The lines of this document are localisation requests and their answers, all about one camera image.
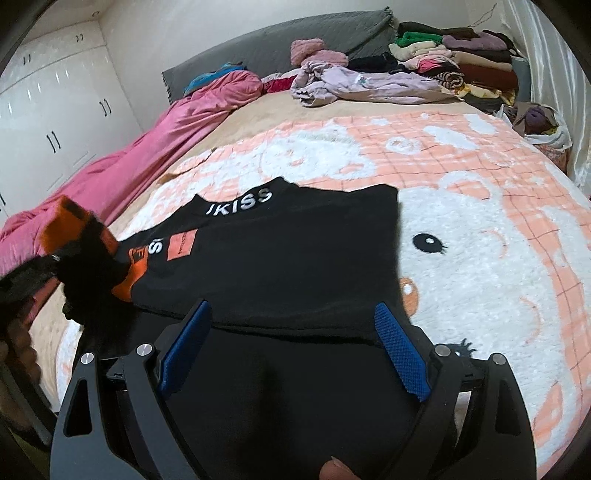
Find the right hand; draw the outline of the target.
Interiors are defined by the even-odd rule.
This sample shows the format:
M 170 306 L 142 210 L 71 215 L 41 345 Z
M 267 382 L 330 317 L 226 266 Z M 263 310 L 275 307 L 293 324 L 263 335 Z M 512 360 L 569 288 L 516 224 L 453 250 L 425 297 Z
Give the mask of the right hand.
M 320 480 L 360 480 L 358 476 L 348 466 L 342 463 L 338 458 L 332 457 L 331 460 L 322 465 Z

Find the left hand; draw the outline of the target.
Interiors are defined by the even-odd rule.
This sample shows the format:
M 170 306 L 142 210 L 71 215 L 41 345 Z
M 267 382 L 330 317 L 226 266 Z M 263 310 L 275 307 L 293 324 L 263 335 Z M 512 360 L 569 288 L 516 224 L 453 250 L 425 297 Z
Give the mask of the left hand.
M 29 379 L 34 384 L 39 384 L 41 369 L 37 364 L 37 352 L 32 347 L 32 340 L 28 329 L 22 321 L 16 319 L 8 327 L 8 338 L 16 359 L 24 368 Z M 1 415 L 17 430 L 26 431 L 32 428 L 22 409 L 18 406 L 14 397 L 9 393 L 4 381 L 1 381 Z

